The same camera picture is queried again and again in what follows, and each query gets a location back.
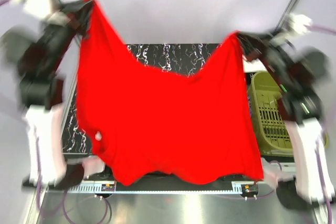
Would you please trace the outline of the red t-shirt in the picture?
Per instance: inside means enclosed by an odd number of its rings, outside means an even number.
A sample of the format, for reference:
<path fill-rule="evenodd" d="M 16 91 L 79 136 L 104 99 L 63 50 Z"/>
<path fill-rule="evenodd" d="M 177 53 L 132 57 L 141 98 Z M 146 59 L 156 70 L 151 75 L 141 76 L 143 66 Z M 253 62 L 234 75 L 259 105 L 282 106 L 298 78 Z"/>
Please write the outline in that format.
<path fill-rule="evenodd" d="M 198 185 L 231 174 L 263 179 L 237 37 L 226 37 L 192 76 L 164 72 L 138 62 L 93 2 L 77 120 L 118 182 L 151 172 Z"/>

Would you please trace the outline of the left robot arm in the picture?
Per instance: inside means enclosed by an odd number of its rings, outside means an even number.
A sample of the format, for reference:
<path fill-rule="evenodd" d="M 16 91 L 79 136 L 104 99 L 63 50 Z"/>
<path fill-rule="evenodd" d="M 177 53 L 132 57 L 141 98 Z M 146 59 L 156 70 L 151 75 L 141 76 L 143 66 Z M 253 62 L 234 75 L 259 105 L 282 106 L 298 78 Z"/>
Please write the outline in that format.
<path fill-rule="evenodd" d="M 56 71 L 72 39 L 87 37 L 93 6 L 93 0 L 62 3 L 60 11 L 69 21 L 47 24 L 39 38 L 23 27 L 12 27 L 1 37 L 5 59 L 20 77 L 18 91 L 28 123 L 31 167 L 24 187 L 66 190 L 85 176 L 83 165 L 68 164 L 61 150 L 64 79 Z"/>

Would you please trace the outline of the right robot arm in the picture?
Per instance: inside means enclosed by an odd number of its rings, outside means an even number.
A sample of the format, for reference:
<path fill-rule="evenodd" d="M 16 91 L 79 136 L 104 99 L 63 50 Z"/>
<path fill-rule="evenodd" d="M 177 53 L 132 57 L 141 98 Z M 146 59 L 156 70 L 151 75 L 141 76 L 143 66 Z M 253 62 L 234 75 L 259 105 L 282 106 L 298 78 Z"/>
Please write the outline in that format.
<path fill-rule="evenodd" d="M 260 60 L 279 86 L 279 114 L 292 143 L 296 174 L 287 175 L 263 162 L 264 181 L 274 188 L 281 204 L 292 210 L 329 209 L 335 203 L 323 147 L 322 102 L 313 84 L 327 76 L 327 56 L 308 47 L 296 60 L 282 49 L 288 43 L 279 31 L 267 34 L 239 32 L 248 62 Z"/>

